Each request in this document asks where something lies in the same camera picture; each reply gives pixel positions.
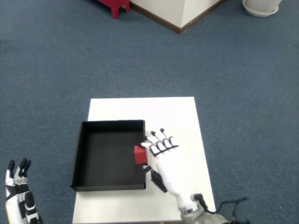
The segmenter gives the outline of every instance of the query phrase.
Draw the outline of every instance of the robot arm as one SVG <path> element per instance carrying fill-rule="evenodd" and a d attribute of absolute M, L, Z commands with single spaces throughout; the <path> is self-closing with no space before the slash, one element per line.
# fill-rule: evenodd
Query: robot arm
<path fill-rule="evenodd" d="M 14 174 L 15 163 L 10 161 L 5 178 L 6 212 L 10 224 L 43 224 L 35 208 L 32 193 L 27 185 L 30 160 L 24 158 Z"/>
<path fill-rule="evenodd" d="M 225 217 L 217 212 L 210 212 L 201 194 L 192 195 L 188 180 L 185 179 L 184 166 L 179 155 L 181 148 L 173 137 L 168 137 L 164 129 L 151 132 L 141 146 L 148 149 L 155 158 L 159 171 L 150 166 L 144 166 L 146 172 L 151 172 L 152 181 L 163 191 L 174 195 L 181 211 L 184 224 L 229 224 Z"/>

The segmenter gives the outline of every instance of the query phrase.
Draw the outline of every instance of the red block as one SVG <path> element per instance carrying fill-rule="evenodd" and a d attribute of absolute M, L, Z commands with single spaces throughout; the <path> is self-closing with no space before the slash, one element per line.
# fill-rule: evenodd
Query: red block
<path fill-rule="evenodd" d="M 134 147 L 135 162 L 138 165 L 148 164 L 148 157 L 146 155 L 146 148 L 141 146 Z"/>
<path fill-rule="evenodd" d="M 127 13 L 130 11 L 129 0 L 98 0 L 98 1 L 111 8 L 111 14 L 114 19 L 118 18 L 118 9 L 120 7 L 125 6 Z"/>

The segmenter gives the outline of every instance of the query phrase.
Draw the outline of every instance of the black tray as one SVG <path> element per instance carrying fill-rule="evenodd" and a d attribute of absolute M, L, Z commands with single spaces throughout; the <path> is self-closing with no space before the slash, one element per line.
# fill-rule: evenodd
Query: black tray
<path fill-rule="evenodd" d="M 144 120 L 82 122 L 71 187 L 76 191 L 145 189 L 134 145 L 144 141 Z"/>

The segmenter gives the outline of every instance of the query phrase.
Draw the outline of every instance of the brown baseboard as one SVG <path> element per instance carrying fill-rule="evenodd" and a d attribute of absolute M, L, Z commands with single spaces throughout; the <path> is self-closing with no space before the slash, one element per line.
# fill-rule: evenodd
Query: brown baseboard
<path fill-rule="evenodd" d="M 159 23 L 160 25 L 176 32 L 177 34 L 183 34 L 186 30 L 190 29 L 192 26 L 194 26 L 197 22 L 201 21 L 205 16 L 209 15 L 211 12 L 213 12 L 218 6 L 220 6 L 221 4 L 223 4 L 224 2 L 226 2 L 227 0 L 220 0 L 218 2 L 216 2 L 214 5 L 212 5 L 211 7 L 209 7 L 206 11 L 204 11 L 202 14 L 198 15 L 197 17 L 195 17 L 193 20 L 191 20 L 190 22 L 188 22 L 186 25 L 184 25 L 183 27 L 178 27 L 174 24 L 172 24 L 171 22 L 166 21 L 165 19 L 162 19 L 161 17 L 151 13 L 150 11 L 136 5 L 133 2 L 130 2 L 130 8 L 139 12 L 140 14 L 148 17 L 149 19 Z"/>
<path fill-rule="evenodd" d="M 150 11 L 148 11 L 148 10 L 146 10 L 146 9 L 138 6 L 138 5 L 136 5 L 133 2 L 130 2 L 130 8 L 133 9 L 133 10 L 135 10 L 135 11 L 137 11 L 137 12 L 139 12 L 140 14 L 148 17 L 149 19 L 151 19 L 151 20 L 159 23 L 160 25 L 162 25 L 162 26 L 164 26 L 164 27 L 166 27 L 166 28 L 168 28 L 168 29 L 170 29 L 170 30 L 178 33 L 178 34 L 181 31 L 180 27 L 177 27 L 176 25 L 172 24 L 171 22 L 168 22 L 165 19 L 162 19 L 161 17 L 159 17 L 159 16 L 151 13 Z"/>

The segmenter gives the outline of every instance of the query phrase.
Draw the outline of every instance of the white table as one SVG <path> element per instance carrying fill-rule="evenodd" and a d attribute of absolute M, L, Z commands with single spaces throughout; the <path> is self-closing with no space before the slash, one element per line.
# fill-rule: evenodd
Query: white table
<path fill-rule="evenodd" d="M 192 176 L 194 193 L 202 193 L 215 209 L 206 165 L 196 106 L 193 97 L 91 99 L 89 121 L 145 120 L 146 134 L 163 127 L 176 138 L 186 168 Z M 154 164 L 149 157 L 149 164 Z M 73 223 L 132 223 L 179 221 L 176 201 L 163 193 L 150 179 L 145 190 L 77 192 Z"/>

